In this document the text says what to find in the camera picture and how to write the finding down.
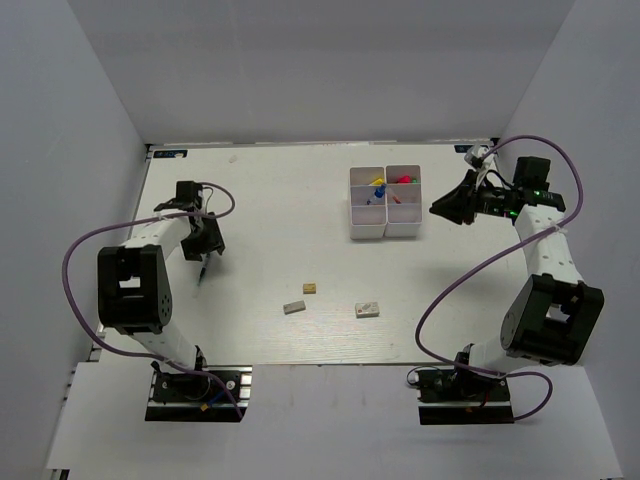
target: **table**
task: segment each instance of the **table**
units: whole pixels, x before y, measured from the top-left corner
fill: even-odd
[[[418,164],[424,220],[417,239],[349,238],[352,166]],[[211,364],[416,363],[415,325],[442,289],[490,255],[518,241],[505,219],[481,216],[458,226],[428,214],[467,170],[453,145],[329,144],[189,149],[186,158],[151,160],[137,218],[171,198],[177,180],[228,188],[237,208],[220,220],[227,245],[196,290],[200,265],[177,248],[167,261],[173,320]],[[227,208],[216,193],[210,207]],[[495,335],[526,281],[521,253],[496,262],[434,312],[423,339],[455,356]],[[302,295],[315,282],[318,293]],[[285,316],[296,300],[307,310]],[[378,318],[356,319],[357,302],[377,301]],[[115,332],[110,343],[137,349]],[[107,355],[106,361],[121,359]]]

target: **purple cable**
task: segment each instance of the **purple cable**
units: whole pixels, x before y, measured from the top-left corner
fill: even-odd
[[[153,353],[127,352],[126,350],[120,350],[119,348],[112,347],[111,345],[106,343],[104,340],[102,340],[91,329],[91,327],[87,323],[86,319],[82,315],[82,312],[80,311],[80,308],[78,308],[78,304],[76,303],[76,300],[73,297],[73,293],[71,292],[71,286],[69,285],[69,261],[71,260],[71,255],[73,254],[75,249],[78,248],[78,246],[80,246],[81,243],[83,243],[84,241],[88,240],[91,237],[94,237],[94,236],[99,235],[99,234],[104,233],[104,232],[110,232],[112,230],[118,230],[120,228],[129,228],[129,227],[133,227],[133,226],[136,226],[136,225],[142,225],[142,224],[145,224],[145,223],[158,222],[158,221],[160,221],[160,220],[162,220],[164,218],[200,217],[200,218],[208,218],[208,219],[211,219],[211,220],[215,220],[217,218],[226,217],[231,212],[233,212],[233,210],[236,208],[236,200],[235,200],[235,198],[233,198],[233,195],[231,194],[231,192],[229,192],[226,188],[221,187],[220,185],[216,185],[215,183],[210,183],[210,182],[200,182],[200,183],[202,185],[206,185],[206,186],[209,186],[209,187],[217,188],[218,190],[224,192],[229,197],[229,200],[231,200],[231,207],[229,207],[229,209],[227,211],[222,212],[222,213],[220,213],[218,215],[207,215],[206,213],[197,213],[197,212],[170,213],[170,214],[164,215],[162,217],[151,217],[151,218],[144,218],[144,219],[141,219],[141,220],[133,220],[131,222],[117,223],[115,225],[109,225],[107,227],[97,228],[97,229],[92,230],[92,231],[90,231],[88,233],[85,233],[80,238],[78,238],[76,241],[74,241],[71,244],[71,246],[69,247],[69,249],[67,250],[67,252],[64,254],[64,259],[62,261],[62,287],[64,289],[64,294],[67,297],[67,301],[69,302],[69,306],[71,307],[71,310],[73,311],[73,314],[75,315],[75,317],[78,319],[78,323],[80,323],[80,326],[85,331],[85,333],[87,335],[89,335],[89,337],[91,337],[91,340],[93,340],[95,343],[100,345],[103,349],[105,349],[105,350],[107,350],[107,351],[109,351],[111,353],[115,353],[117,355],[122,355],[123,357],[151,358],[153,360],[157,360],[159,362],[166,363],[170,367],[175,368],[176,370],[178,370],[178,371],[180,371],[182,373],[187,373],[189,375],[198,375],[198,376],[201,376],[201,377],[207,377],[210,380],[213,380],[215,383],[218,384],[218,386],[222,389],[222,391],[227,395],[227,397],[229,398],[229,401],[233,404],[233,406],[234,406],[234,408],[235,408],[235,410],[236,410],[236,412],[238,414],[238,417],[240,417],[240,419],[242,419],[242,411],[240,410],[240,407],[238,407],[238,402],[236,402],[235,398],[233,398],[233,395],[231,394],[231,392],[229,391],[229,389],[227,388],[225,383],[222,380],[220,380],[216,375],[214,375],[212,373],[209,373],[209,372],[203,372],[203,371],[200,371],[200,370],[189,370],[188,368],[185,368],[185,367],[183,367],[181,365],[178,365],[175,362],[169,361],[167,358],[165,358],[165,357],[163,357],[161,355],[155,355]]]
[[[451,285],[449,285],[447,288],[445,288],[442,291],[442,293],[440,293],[440,295],[438,295],[436,297],[436,299],[431,303],[431,305],[429,305],[427,310],[424,312],[424,314],[420,318],[420,321],[418,322],[418,325],[416,326],[416,332],[415,332],[415,341],[416,341],[416,344],[418,345],[418,348],[420,350],[422,350],[424,353],[426,353],[427,355],[429,355],[430,357],[433,357],[436,360],[441,361],[442,363],[446,363],[446,364],[452,365],[454,367],[462,368],[464,370],[469,370],[469,371],[472,371],[472,372],[475,372],[475,373],[482,373],[482,374],[485,374],[485,375],[493,375],[493,376],[503,376],[504,374],[501,373],[501,372],[496,372],[494,370],[489,370],[489,369],[486,369],[486,368],[472,367],[472,366],[466,365],[464,363],[456,362],[454,360],[449,360],[448,358],[445,358],[442,355],[438,355],[437,353],[432,352],[431,350],[429,350],[427,347],[425,347],[422,344],[422,341],[420,340],[420,332],[422,331],[422,327],[424,326],[425,321],[427,320],[429,315],[431,315],[431,313],[436,309],[436,307],[440,304],[440,302],[442,302],[442,300],[444,300],[447,297],[447,295],[449,295],[451,292],[453,292],[462,283],[466,282],[471,277],[473,277],[476,273],[478,273],[479,271],[483,270],[485,267],[488,267],[489,265],[491,265],[495,261],[501,259],[502,257],[505,257],[505,256],[509,255],[510,253],[513,253],[516,250],[519,250],[522,247],[524,247],[526,245],[529,245],[532,242],[535,242],[536,240],[540,240],[541,238],[544,238],[547,235],[550,235],[550,234],[554,233],[556,231],[556,229],[559,228],[559,227],[564,227],[569,222],[573,221],[573,219],[575,219],[578,216],[578,214],[580,213],[580,210],[582,210],[582,204],[584,202],[584,191],[583,191],[583,188],[582,188],[582,181],[580,180],[580,175],[578,174],[578,170],[576,169],[576,166],[574,165],[574,163],[569,158],[569,155],[567,155],[567,153],[562,148],[560,148],[559,145],[557,145],[556,143],[552,142],[551,140],[547,140],[546,138],[539,137],[537,135],[516,135],[514,137],[510,137],[510,138],[507,138],[506,140],[503,140],[498,145],[496,145],[493,148],[489,149],[489,151],[482,156],[481,160],[486,159],[489,155],[494,154],[495,152],[500,150],[505,145],[507,145],[507,144],[509,144],[511,142],[515,142],[516,140],[536,140],[538,142],[545,143],[545,144],[549,145],[550,147],[552,147],[553,149],[555,149],[560,154],[560,156],[562,156],[564,161],[569,166],[569,169],[571,170],[571,173],[573,174],[573,178],[574,178],[574,180],[576,182],[576,187],[578,189],[578,202],[576,203],[575,210],[573,212],[571,212],[570,215],[568,215],[567,217],[565,217],[561,221],[559,221],[556,226],[549,227],[546,230],[543,230],[541,232],[536,233],[535,235],[531,235],[529,238],[526,238],[525,240],[522,240],[521,242],[513,245],[512,247],[509,247],[509,248],[501,251],[500,253],[497,253],[493,257],[488,258],[487,260],[485,260],[481,264],[475,266],[474,268],[469,270],[467,273],[462,275],[460,278],[458,278],[455,282],[453,282]],[[549,391],[548,391],[546,397],[544,398],[544,400],[542,401],[542,403],[540,403],[540,405],[538,405],[536,408],[534,408],[530,412],[527,412],[527,413],[525,413],[523,415],[515,417],[514,420],[522,420],[522,419],[528,418],[528,417],[534,415],[535,413],[539,412],[540,410],[542,410],[542,408],[549,402],[549,399],[551,398],[551,394],[553,393],[553,383],[551,382],[551,379],[548,376],[546,376],[545,374],[543,374],[543,373],[539,373],[539,372],[520,372],[520,373],[510,373],[510,374],[506,375],[506,377],[508,377],[508,378],[523,377],[523,376],[536,376],[536,377],[543,378],[547,382],[547,384],[549,385]]]

